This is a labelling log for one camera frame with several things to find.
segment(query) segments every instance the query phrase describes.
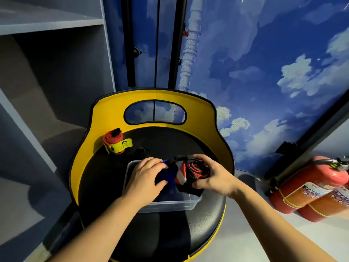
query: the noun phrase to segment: red fire extinguisher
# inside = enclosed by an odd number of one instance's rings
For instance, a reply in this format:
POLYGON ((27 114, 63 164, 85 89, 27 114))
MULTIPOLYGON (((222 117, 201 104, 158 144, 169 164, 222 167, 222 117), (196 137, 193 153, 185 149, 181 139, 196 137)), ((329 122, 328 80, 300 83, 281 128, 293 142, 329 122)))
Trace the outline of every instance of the red fire extinguisher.
POLYGON ((278 211, 291 214, 313 202, 337 186, 349 181, 344 165, 337 160, 315 156, 269 196, 278 211))
POLYGON ((349 209, 349 183, 305 205, 298 212, 303 218, 316 223, 347 209, 349 209))

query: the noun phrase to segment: white floor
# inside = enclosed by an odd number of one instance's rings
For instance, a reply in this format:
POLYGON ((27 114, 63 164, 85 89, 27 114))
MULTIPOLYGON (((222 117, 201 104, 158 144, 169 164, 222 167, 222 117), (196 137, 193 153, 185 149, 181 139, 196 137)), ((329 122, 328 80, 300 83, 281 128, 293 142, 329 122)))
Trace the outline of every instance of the white floor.
MULTIPOLYGON (((258 186, 257 191, 263 195, 258 186)), ((312 223, 297 214, 282 214, 282 216, 338 262, 349 261, 349 220, 330 217, 321 223, 312 223)), ((269 260, 238 204, 227 199, 225 217, 220 230, 211 244, 193 261, 268 262, 269 260)))

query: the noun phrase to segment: right hand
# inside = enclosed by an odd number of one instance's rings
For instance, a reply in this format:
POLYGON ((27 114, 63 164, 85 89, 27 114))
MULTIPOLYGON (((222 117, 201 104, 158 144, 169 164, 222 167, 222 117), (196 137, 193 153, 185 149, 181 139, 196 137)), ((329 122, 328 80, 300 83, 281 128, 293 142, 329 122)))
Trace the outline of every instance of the right hand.
POLYGON ((226 196, 231 196, 238 189, 241 181, 229 173, 222 165, 204 154, 194 154, 193 156, 203 161, 211 170, 211 176, 193 182, 193 188, 210 189, 226 196))

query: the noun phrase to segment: sky mural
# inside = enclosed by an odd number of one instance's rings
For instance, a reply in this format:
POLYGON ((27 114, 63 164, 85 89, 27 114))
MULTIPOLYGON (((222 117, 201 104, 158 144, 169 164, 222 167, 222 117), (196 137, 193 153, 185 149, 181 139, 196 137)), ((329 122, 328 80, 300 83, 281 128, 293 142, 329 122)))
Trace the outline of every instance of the sky mural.
MULTIPOLYGON (((121 11, 113 2, 104 7, 123 90, 121 11)), ((134 42, 144 51, 135 59, 137 87, 154 87, 157 0, 132 3, 134 42)), ((349 88, 348 6, 349 0, 188 0, 177 88, 215 104, 237 169, 263 176, 282 142, 297 141, 349 88)), ((167 87, 175 7, 176 0, 161 0, 157 87, 167 87)), ((166 112, 173 107, 163 106, 168 118, 166 112)))

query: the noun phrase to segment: plastic container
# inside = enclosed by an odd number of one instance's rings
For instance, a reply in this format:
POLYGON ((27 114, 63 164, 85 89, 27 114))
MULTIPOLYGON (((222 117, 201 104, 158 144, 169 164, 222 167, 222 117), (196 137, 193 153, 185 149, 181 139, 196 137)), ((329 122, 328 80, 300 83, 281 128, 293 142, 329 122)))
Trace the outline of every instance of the plastic container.
MULTIPOLYGON (((129 182, 132 171, 138 162, 140 161, 131 161, 127 165, 123 193, 129 182)), ((170 191, 165 188, 152 203, 141 208, 138 213, 188 211, 194 209, 201 199, 202 195, 198 197, 196 195, 182 193, 178 191, 177 187, 174 187, 170 191)))

